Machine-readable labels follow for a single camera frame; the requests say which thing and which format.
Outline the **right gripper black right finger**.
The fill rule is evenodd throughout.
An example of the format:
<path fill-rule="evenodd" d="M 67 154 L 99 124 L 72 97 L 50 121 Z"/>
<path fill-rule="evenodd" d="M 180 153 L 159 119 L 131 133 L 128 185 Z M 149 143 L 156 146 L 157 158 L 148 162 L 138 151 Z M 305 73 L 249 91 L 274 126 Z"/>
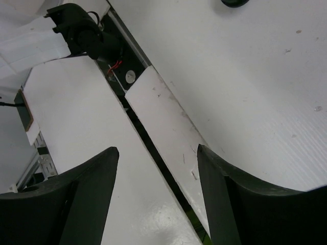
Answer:
<path fill-rule="evenodd" d="M 326 187 L 266 182 L 204 145 L 197 159 L 213 244 L 326 244 Z"/>

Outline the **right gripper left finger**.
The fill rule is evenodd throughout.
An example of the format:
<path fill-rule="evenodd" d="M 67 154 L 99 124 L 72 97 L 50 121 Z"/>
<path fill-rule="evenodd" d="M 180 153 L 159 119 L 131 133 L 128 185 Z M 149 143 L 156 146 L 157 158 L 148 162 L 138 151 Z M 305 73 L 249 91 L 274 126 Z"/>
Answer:
<path fill-rule="evenodd" d="M 101 244 L 119 161 L 109 147 L 56 177 L 1 194 L 1 244 Z"/>

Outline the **yellow hard-shell suitcase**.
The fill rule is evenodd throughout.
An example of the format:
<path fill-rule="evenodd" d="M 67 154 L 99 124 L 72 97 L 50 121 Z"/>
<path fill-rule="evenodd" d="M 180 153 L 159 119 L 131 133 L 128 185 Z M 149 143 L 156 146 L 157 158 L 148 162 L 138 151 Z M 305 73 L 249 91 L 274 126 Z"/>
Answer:
<path fill-rule="evenodd" d="M 221 0 L 229 8 L 239 8 L 249 2 L 249 0 Z"/>

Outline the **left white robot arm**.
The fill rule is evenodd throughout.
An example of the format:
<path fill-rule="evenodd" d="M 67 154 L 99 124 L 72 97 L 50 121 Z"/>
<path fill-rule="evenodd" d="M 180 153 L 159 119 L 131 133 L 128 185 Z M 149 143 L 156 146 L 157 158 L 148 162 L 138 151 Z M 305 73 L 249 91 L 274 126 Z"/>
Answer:
<path fill-rule="evenodd" d="M 109 9 L 108 1 L 1 1 L 1 79 L 68 56 L 120 59 L 122 42 L 100 29 Z"/>

